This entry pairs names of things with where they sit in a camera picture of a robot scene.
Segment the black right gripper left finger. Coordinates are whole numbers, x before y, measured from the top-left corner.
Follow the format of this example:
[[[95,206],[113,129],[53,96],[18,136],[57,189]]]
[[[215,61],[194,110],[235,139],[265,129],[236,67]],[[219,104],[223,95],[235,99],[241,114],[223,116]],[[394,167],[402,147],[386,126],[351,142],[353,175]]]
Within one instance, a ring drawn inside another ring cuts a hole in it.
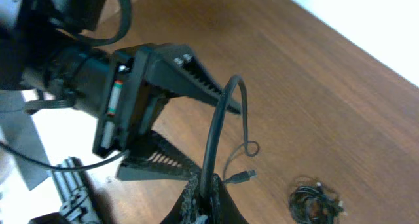
[[[199,195],[199,175],[192,174],[173,208],[161,224],[195,223],[199,216],[197,196]]]

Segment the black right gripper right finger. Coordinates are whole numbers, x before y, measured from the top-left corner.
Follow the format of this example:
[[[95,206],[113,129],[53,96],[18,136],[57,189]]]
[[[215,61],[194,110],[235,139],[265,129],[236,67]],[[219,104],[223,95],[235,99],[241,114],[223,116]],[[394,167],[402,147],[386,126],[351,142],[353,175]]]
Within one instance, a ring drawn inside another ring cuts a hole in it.
[[[209,192],[209,222],[213,224],[248,224],[227,191],[221,178],[215,174]]]

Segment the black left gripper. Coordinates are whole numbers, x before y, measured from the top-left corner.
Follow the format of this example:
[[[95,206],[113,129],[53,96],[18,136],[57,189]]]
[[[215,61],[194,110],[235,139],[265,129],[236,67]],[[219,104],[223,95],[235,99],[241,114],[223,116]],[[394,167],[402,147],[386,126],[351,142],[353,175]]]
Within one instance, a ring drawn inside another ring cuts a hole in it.
[[[186,96],[214,107],[220,100],[221,85],[188,45],[150,43],[112,54],[72,45],[53,55],[42,80],[59,100],[97,118],[93,154],[128,152],[117,169],[119,180],[187,181],[200,173],[186,154],[150,131],[151,85],[172,98]]]

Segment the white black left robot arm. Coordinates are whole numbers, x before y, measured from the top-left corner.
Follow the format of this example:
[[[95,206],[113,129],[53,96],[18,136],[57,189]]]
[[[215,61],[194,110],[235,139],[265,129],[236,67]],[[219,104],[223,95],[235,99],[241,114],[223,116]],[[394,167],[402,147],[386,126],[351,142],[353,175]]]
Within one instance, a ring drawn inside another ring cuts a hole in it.
[[[53,95],[24,104],[27,114],[73,108],[97,119],[95,155],[123,156],[123,180],[189,179],[212,175],[226,112],[245,115],[187,45],[143,44],[108,54],[103,46],[130,29],[130,0],[119,0],[117,34],[93,39],[82,34],[98,23],[105,0],[1,0],[1,89],[36,89]],[[153,130],[173,98],[214,106],[202,166]]]

